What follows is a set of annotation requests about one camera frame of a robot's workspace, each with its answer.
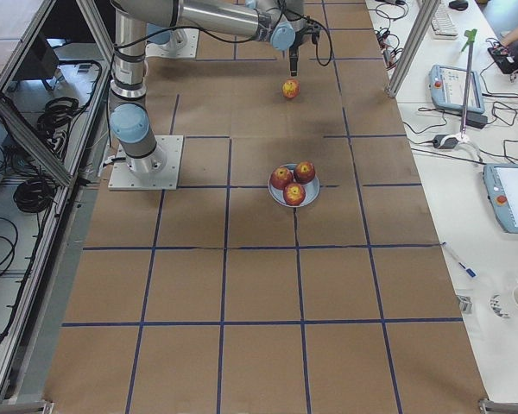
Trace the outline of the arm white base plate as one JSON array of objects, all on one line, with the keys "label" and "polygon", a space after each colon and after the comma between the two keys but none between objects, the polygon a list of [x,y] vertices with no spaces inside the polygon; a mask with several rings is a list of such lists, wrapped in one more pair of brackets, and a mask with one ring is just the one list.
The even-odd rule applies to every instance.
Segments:
[{"label": "arm white base plate", "polygon": [[146,57],[193,59],[196,57],[199,31],[183,28],[155,34],[148,39]]},{"label": "arm white base plate", "polygon": [[170,190],[178,187],[183,135],[157,135],[155,151],[145,158],[130,157],[119,144],[108,187],[113,191]]}]

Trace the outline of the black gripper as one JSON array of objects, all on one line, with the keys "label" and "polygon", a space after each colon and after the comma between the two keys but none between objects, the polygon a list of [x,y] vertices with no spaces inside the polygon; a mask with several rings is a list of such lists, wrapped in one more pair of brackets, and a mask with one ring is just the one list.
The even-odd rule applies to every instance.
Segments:
[{"label": "black gripper", "polygon": [[291,77],[298,76],[298,64],[299,64],[299,49],[302,45],[306,44],[310,40],[310,29],[308,26],[304,26],[299,30],[295,31],[294,42],[288,49],[289,55],[289,72]]}]

